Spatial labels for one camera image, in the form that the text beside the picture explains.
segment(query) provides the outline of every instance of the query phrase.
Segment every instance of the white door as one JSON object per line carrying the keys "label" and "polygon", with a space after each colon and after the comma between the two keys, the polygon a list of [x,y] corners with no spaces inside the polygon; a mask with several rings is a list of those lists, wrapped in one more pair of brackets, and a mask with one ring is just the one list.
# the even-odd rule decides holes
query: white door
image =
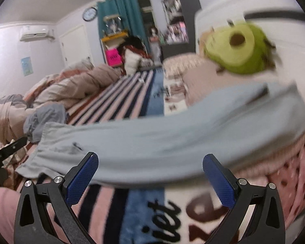
{"label": "white door", "polygon": [[73,28],[60,36],[60,42],[66,66],[75,64],[88,57],[93,60],[84,25]]}

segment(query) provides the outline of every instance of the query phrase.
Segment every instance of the striped rug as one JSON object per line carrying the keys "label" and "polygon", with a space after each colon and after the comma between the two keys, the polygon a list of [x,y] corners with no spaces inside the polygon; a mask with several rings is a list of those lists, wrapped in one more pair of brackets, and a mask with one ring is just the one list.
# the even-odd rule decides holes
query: striped rug
{"label": "striped rug", "polygon": [[[109,120],[162,115],[164,100],[163,95],[159,94],[162,88],[163,70],[161,68],[124,77],[103,92],[88,97],[69,109],[71,118],[68,124],[94,124]],[[37,184],[50,181],[51,179],[45,175],[34,180]],[[125,231],[122,226],[123,221],[131,220],[131,215],[129,217],[126,214],[126,209],[133,214],[131,209],[136,199],[136,190],[92,185],[86,189],[80,202],[72,206],[72,209],[96,243],[119,244],[122,243],[120,239],[125,240],[120,236]],[[54,216],[52,205],[48,204],[47,209],[58,236],[68,243]]]}

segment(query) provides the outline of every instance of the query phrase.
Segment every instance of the gray cloth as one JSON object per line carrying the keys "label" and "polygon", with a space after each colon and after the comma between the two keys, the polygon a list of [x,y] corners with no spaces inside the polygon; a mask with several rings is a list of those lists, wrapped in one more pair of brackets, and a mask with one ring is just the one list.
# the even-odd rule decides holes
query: gray cloth
{"label": "gray cloth", "polygon": [[252,83],[215,91],[169,117],[77,127],[46,124],[37,150],[17,172],[28,178],[65,175],[93,151],[99,168],[92,184],[170,182],[203,174],[206,154],[226,167],[242,167],[304,132],[305,104],[296,85]]}
{"label": "gray cloth", "polygon": [[0,104],[11,102],[12,106],[26,105],[26,107],[28,107],[27,103],[23,100],[23,98],[24,97],[21,94],[4,96],[0,99]]}
{"label": "gray cloth", "polygon": [[69,115],[62,104],[53,103],[45,105],[29,115],[24,123],[24,134],[31,143],[37,144],[41,141],[42,132],[47,122],[65,124]]}

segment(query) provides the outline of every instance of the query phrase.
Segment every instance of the air conditioner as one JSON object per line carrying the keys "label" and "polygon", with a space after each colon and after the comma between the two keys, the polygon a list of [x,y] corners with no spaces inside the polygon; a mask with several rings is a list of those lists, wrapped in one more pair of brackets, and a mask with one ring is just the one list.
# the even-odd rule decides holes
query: air conditioner
{"label": "air conditioner", "polygon": [[48,26],[24,26],[20,30],[20,41],[40,39],[54,40],[54,30]]}

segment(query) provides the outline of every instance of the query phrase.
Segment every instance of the green plush toy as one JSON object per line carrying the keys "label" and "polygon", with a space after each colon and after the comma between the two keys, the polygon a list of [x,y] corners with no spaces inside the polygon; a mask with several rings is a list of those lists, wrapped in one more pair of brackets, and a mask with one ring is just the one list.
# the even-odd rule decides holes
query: green plush toy
{"label": "green plush toy", "polygon": [[276,48],[257,26],[243,22],[215,30],[205,43],[205,53],[221,69],[237,74],[253,74],[275,68],[271,50]]}

